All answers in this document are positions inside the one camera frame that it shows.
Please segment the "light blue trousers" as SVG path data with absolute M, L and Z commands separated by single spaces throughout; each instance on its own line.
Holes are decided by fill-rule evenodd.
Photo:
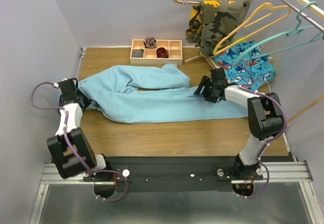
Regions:
M 111 121 L 186 122 L 245 118 L 245 107 L 230 101 L 210 103 L 195 95 L 190 78 L 167 64 L 162 68 L 116 65 L 79 82 L 79 90 Z

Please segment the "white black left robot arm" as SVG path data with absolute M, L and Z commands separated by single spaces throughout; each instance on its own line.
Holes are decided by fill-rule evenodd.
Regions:
M 64 79 L 55 87 L 61 92 L 60 123 L 55 135 L 47 139 L 47 147 L 60 176 L 67 179 L 89 172 L 101 181 L 109 180 L 112 168 L 108 158 L 103 154 L 95 155 L 80 126 L 91 100 L 78 89 L 76 78 Z

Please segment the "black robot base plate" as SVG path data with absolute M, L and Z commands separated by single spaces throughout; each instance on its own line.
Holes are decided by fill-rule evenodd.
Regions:
M 129 170 L 130 192 L 232 191 L 232 181 L 262 180 L 259 164 L 237 157 L 109 157 L 108 168 Z

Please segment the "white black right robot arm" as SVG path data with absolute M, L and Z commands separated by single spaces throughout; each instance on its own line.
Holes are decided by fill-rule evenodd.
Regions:
M 244 149 L 235 157 L 232 174 L 245 179 L 257 170 L 261 156 L 270 142 L 279 138 L 287 128 L 287 119 L 276 93 L 260 93 L 227 81 L 223 68 L 212 69 L 211 76 L 203 76 L 194 95 L 206 101 L 234 102 L 248 111 L 250 137 Z

